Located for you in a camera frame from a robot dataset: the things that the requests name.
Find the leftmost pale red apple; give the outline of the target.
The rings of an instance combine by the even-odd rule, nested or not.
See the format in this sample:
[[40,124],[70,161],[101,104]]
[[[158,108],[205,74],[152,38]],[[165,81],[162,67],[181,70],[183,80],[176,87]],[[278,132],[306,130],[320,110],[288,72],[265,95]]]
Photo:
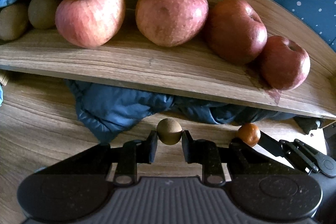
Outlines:
[[118,33],[125,0],[63,0],[55,13],[59,34],[82,48],[99,47]]

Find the curved wooden shelf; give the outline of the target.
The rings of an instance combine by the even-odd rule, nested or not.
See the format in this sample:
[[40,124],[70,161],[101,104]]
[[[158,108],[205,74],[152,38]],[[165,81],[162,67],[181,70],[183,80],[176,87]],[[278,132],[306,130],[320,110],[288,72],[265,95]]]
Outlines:
[[[210,5],[218,1],[208,0]],[[246,1],[270,35],[285,36],[308,51],[311,69],[300,87],[267,90],[252,69],[223,61],[201,37],[179,47],[159,47],[138,31],[133,11],[111,41],[94,49],[73,46],[56,30],[32,30],[1,44],[1,68],[335,119],[334,51],[277,3]]]

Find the brown kiwi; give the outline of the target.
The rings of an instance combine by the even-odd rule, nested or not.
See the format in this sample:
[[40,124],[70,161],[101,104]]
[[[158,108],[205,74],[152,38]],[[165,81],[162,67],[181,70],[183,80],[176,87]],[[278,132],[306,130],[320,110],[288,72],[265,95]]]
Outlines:
[[34,28],[46,30],[55,25],[55,13],[62,0],[31,0],[29,21]]
[[19,38],[29,22],[27,8],[24,5],[14,4],[1,10],[0,36],[4,41]]

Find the brown longan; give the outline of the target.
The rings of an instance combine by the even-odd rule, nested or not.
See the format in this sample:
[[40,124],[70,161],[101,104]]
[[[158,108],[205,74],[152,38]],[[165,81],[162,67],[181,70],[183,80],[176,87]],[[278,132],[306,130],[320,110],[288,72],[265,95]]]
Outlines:
[[175,145],[182,137],[182,126],[173,118],[165,118],[157,124],[159,140],[165,145]]

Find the right brown kiwi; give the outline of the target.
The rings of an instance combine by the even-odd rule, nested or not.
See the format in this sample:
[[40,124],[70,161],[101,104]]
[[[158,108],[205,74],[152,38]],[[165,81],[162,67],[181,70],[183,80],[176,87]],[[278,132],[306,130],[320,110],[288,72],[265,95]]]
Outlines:
[[46,30],[55,25],[55,13],[62,0],[31,0],[29,21],[34,28]]

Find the dark red apple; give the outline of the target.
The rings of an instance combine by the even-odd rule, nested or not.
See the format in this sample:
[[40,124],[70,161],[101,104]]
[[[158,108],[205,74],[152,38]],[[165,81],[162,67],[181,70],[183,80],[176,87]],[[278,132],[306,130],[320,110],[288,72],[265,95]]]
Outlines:
[[266,26],[245,0],[223,0],[209,12],[205,38],[209,47],[234,65],[246,65],[262,52]]

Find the pale red apple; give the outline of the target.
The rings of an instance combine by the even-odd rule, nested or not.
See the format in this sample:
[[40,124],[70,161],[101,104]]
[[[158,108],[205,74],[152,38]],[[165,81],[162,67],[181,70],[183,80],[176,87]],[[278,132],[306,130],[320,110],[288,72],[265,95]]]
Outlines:
[[118,33],[125,0],[63,0],[55,13],[59,34],[82,48],[99,47]]
[[139,31],[162,47],[175,47],[194,38],[205,25],[207,0],[138,0],[135,21]]

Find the left brown kiwi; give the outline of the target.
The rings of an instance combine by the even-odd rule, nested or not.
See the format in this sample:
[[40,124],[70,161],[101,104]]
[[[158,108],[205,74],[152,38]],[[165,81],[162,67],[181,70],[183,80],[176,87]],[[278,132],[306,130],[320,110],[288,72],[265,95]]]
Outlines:
[[14,4],[1,10],[0,36],[4,41],[19,38],[29,22],[27,8],[24,5]]

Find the small orange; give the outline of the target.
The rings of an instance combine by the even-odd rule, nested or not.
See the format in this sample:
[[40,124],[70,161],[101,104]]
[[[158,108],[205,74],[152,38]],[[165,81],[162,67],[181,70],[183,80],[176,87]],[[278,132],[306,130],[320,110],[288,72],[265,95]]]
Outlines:
[[261,131],[258,126],[253,123],[242,125],[236,132],[236,137],[240,138],[250,147],[254,147],[260,140]]

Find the dark blue jacket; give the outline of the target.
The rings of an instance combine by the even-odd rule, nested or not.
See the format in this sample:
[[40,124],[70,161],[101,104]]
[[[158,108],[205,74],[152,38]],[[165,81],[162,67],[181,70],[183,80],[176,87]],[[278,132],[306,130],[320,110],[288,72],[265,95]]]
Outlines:
[[100,142],[110,142],[130,130],[143,118],[171,111],[206,124],[244,125],[263,119],[283,121],[293,118],[304,133],[318,128],[320,119],[169,94],[147,92],[84,81],[67,80],[75,97],[77,118]]

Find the rightmost red apple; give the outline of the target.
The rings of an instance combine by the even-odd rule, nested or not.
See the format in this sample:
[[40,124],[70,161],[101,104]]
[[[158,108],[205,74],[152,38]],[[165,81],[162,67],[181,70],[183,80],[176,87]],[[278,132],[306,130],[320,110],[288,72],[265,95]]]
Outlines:
[[310,71],[310,57],[296,42],[283,36],[270,36],[260,55],[262,77],[274,89],[299,87]]

